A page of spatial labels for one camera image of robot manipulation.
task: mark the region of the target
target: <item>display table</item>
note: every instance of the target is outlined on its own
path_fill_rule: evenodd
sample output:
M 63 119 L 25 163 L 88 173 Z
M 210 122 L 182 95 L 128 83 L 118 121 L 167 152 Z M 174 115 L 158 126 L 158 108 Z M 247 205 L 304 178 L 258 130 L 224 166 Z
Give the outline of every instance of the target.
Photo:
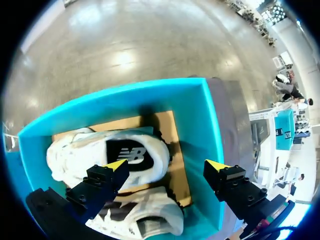
M 294 111 L 274 107 L 252 112 L 249 118 L 251 124 L 259 126 L 256 144 L 259 146 L 259 156 L 255 166 L 257 183 L 272 189 L 280 169 L 284 168 L 289 160 L 295 131 Z

